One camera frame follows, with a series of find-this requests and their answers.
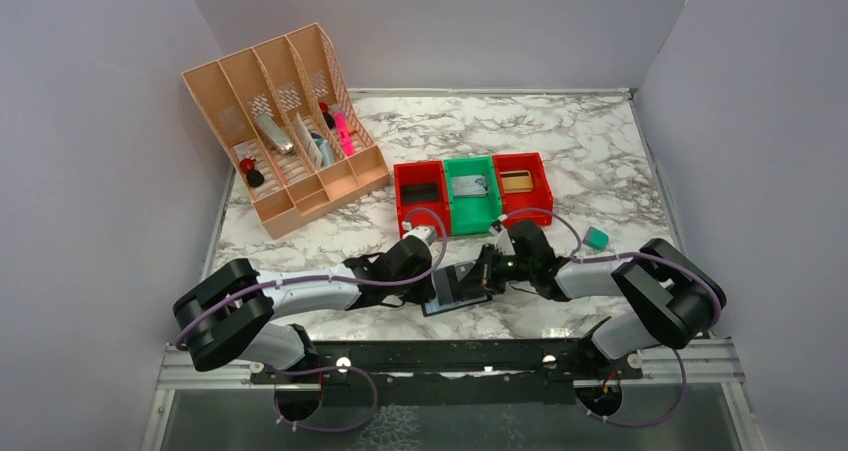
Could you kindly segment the black leather card holder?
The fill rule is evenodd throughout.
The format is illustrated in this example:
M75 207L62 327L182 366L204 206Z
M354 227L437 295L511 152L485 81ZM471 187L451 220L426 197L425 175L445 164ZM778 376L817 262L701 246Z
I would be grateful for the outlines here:
M483 265L464 261L433 272L425 287L421 311L425 317L435 316L493 299L483 287Z

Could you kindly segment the black VIP credit card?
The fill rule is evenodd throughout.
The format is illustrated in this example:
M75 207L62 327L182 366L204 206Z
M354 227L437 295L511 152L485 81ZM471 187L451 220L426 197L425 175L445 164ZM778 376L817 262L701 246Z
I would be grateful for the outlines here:
M436 296L441 302L458 302L481 298L482 268L473 261L463 261L438 269L433 276Z

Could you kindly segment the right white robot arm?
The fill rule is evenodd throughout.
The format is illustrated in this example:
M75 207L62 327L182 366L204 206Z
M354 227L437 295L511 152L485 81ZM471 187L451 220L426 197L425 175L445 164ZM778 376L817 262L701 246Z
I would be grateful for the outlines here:
M509 249L482 247L457 273L457 297L493 296L512 282L526 282L550 301L622 297L629 311L594 325L578 344L577 364L600 378L617 360L655 346L679 350L717 323L727 298L721 287L664 239L636 252L578 258L557 254L544 231L520 221L503 231Z

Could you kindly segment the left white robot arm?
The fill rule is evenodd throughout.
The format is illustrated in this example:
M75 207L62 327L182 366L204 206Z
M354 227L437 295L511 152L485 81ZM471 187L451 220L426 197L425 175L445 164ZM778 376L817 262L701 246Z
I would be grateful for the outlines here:
M419 226L385 252L347 258L324 271L260 272L246 258L233 259L175 302L175 345L200 372L244 359L302 381L317 363L312 342L302 326L277 326L275 320L383 306L388 297L419 299L434 271L435 239L434 228Z

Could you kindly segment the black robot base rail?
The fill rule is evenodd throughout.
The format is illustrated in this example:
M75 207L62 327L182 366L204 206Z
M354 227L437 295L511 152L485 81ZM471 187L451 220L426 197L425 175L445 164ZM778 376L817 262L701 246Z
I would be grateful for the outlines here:
M265 367L253 385L286 404L325 407L541 403L571 405L576 387L642 378L621 358L592 364L577 338L319 341L317 376L286 377Z

